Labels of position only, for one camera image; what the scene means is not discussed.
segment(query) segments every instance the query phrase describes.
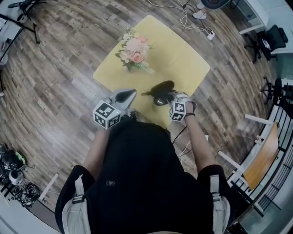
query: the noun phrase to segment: electrical outlet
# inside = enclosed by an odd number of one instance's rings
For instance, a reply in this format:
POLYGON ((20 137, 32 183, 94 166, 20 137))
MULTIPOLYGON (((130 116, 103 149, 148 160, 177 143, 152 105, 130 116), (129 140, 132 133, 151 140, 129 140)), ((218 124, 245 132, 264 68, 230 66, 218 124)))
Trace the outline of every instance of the electrical outlet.
POLYGON ((215 36, 215 33, 213 31, 211 31, 209 33, 209 35, 207 35, 207 39, 209 39, 211 41, 214 38, 214 36, 215 36))

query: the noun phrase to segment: shoe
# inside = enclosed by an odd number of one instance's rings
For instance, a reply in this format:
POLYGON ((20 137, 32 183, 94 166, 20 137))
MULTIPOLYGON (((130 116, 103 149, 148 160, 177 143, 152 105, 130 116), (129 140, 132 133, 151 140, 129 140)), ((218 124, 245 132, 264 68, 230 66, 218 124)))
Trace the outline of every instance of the shoe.
POLYGON ((203 3, 200 2, 199 4, 196 5, 196 7, 201 10, 205 7, 205 5, 203 5, 203 3))
POLYGON ((199 19, 199 20, 206 19, 206 14, 205 13, 202 13, 202 11, 199 11, 197 13, 194 13, 192 16, 193 16, 193 18, 199 19))

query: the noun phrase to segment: black chair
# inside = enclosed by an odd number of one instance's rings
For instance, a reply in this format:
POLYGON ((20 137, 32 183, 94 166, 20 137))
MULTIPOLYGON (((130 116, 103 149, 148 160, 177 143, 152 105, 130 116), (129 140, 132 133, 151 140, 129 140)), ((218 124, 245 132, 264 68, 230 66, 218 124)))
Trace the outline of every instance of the black chair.
POLYGON ((268 31, 261 31, 256 34, 257 41, 254 41, 248 34, 245 34, 249 38, 251 45, 245 45, 244 48, 253 48, 254 49, 254 64, 256 63, 257 55, 258 58, 261 58, 260 53, 262 52, 265 58, 270 61, 271 58, 277 58, 276 55, 271 55, 275 49, 285 48, 286 43, 288 43, 288 38, 281 27, 274 25, 268 31))
POLYGON ((270 99, 273 99, 274 105, 277 105, 279 98, 283 96, 282 80, 278 78, 275 81, 275 85, 272 85, 271 82, 267 80, 266 76, 264 76, 264 79, 266 80, 266 84, 260 91, 266 96, 265 104, 267 104, 270 99))

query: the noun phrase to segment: wooden panel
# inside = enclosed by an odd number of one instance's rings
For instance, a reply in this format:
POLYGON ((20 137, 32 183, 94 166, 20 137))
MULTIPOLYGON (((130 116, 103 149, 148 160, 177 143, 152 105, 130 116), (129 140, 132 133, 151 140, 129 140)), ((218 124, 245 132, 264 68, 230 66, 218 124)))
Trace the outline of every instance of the wooden panel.
POLYGON ((244 172, 249 188, 255 189, 274 162, 279 148, 277 122, 274 122, 271 131, 263 143, 259 153, 244 172))
POLYGON ((121 88, 136 89, 137 96, 132 107, 151 122, 167 128, 171 123, 168 116, 170 106, 156 106, 153 97, 142 96, 141 93, 148 92, 163 81, 172 80, 175 90, 192 95, 210 66, 189 44, 153 16, 145 17, 134 29, 140 35, 146 36, 152 47, 147 62, 155 73, 127 72, 120 59, 115 56, 122 49, 122 42, 119 42, 93 77, 111 91, 121 88))

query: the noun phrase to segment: yellow table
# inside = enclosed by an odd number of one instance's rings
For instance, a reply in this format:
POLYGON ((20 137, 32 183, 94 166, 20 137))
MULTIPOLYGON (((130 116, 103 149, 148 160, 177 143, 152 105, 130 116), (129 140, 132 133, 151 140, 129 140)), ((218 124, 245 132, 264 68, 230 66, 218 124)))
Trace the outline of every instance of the yellow table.
POLYGON ((167 128, 171 123, 168 116, 170 106, 156 106, 151 96, 141 96, 141 93, 165 80, 172 80, 175 90, 192 95, 210 66, 189 44, 153 16, 145 17, 134 30, 146 36, 153 48, 149 51, 147 62, 155 70, 155 74, 126 71, 120 59, 115 56, 121 49, 121 43, 118 43, 93 77, 111 91, 121 88, 136 89, 137 96, 131 106, 153 123, 167 128))

